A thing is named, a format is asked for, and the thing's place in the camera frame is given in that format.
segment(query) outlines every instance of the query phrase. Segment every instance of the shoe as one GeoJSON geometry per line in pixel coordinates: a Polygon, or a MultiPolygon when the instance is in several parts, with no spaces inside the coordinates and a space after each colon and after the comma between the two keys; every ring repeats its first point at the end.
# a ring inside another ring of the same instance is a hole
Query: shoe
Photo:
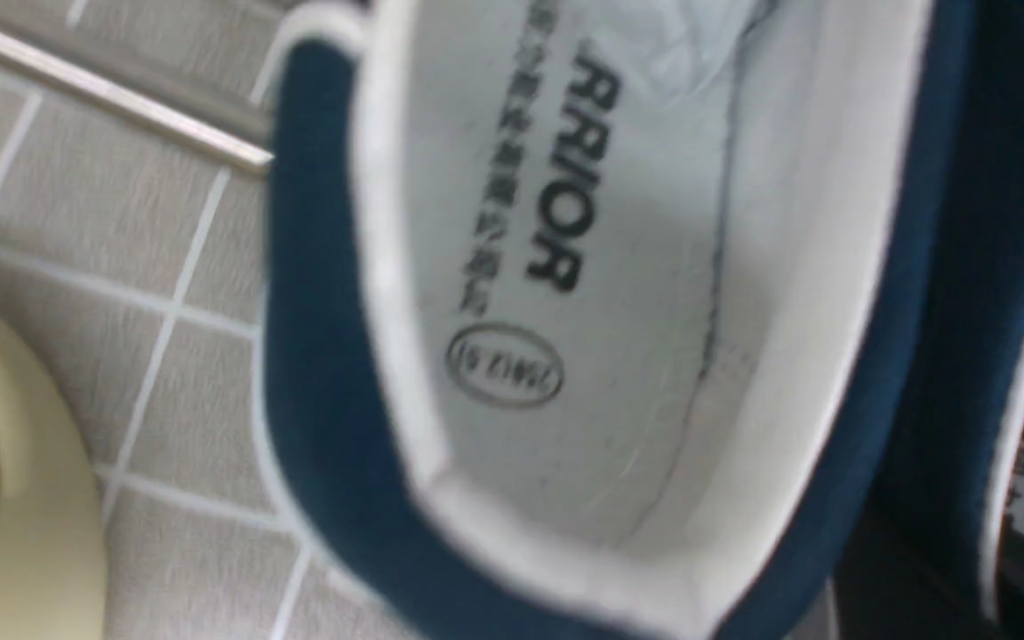
{"type": "Polygon", "coordinates": [[[782,637],[911,369],[974,6],[766,3],[671,104],[554,0],[381,3],[357,62],[292,13],[282,505],[430,639],[782,637]]]}
{"type": "Polygon", "coordinates": [[[927,316],[874,501],[1024,640],[1024,3],[980,3],[927,316]]]}

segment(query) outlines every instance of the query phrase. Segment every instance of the oval logo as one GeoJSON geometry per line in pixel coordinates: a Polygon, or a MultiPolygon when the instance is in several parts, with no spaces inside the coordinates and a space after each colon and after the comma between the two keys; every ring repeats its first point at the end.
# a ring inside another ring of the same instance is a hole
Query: oval logo
{"type": "Polygon", "coordinates": [[[463,329],[447,345],[444,367],[464,392],[493,407],[540,407],[563,387],[563,361],[552,345],[502,323],[463,329]]]}

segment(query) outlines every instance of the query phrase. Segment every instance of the yellow object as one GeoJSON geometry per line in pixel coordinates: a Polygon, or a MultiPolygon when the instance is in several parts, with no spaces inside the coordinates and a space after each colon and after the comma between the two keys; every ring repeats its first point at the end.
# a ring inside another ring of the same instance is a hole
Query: yellow object
{"type": "Polygon", "coordinates": [[[77,426],[0,321],[0,639],[100,640],[104,543],[77,426]]]}

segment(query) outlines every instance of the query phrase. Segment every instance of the navy blue fabric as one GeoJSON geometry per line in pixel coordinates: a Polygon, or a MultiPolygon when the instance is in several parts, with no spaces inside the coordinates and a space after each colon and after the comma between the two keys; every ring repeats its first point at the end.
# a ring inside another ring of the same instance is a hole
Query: navy blue fabric
{"type": "Polygon", "coordinates": [[[893,238],[864,346],[805,497],[719,640],[781,637],[824,588],[864,507],[920,337],[974,13],[973,0],[934,5],[893,238]]]}
{"type": "Polygon", "coordinates": [[[881,506],[968,603],[1000,418],[1024,341],[1024,20],[983,0],[923,335],[881,506]]]}
{"type": "Polygon", "coordinates": [[[264,378],[290,488],[342,562],[431,639],[630,639],[503,590],[409,500],[359,300],[346,167],[352,82],[340,53],[302,44],[275,118],[264,378]]]}

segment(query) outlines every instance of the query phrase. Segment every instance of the metal pipe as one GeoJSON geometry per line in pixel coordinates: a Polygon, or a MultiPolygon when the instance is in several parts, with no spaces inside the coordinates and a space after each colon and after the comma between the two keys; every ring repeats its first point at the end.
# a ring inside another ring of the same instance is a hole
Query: metal pipe
{"type": "Polygon", "coordinates": [[[82,34],[0,13],[0,68],[76,97],[252,175],[272,161],[271,119],[145,60],[131,60],[82,34]]]}

